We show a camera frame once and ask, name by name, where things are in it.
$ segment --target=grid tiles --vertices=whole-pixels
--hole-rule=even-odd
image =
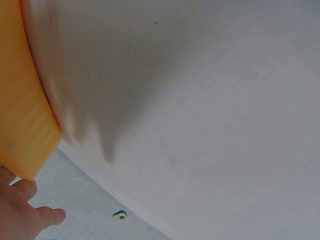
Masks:
[[[59,226],[43,230],[36,240],[170,240],[114,199],[59,149],[37,175],[37,195],[30,201],[66,210]],[[126,221],[112,215],[126,211]]]

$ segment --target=finger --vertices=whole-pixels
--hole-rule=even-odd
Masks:
[[[47,206],[36,208],[42,219],[42,229],[46,229],[52,225],[59,225],[66,219],[66,212],[63,209],[52,209]]]
[[[18,189],[22,197],[27,201],[33,198],[38,191],[37,185],[27,179],[21,179],[20,181],[17,181],[12,185],[12,187]]]
[[[4,181],[6,184],[10,184],[13,180],[15,180],[16,176],[10,172],[8,169],[0,166],[0,179]]]

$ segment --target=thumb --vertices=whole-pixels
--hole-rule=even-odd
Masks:
[[[66,219],[66,212],[63,209],[52,209],[47,206],[38,207],[35,209],[38,211],[41,218],[41,229],[46,229],[52,225],[59,225]]]

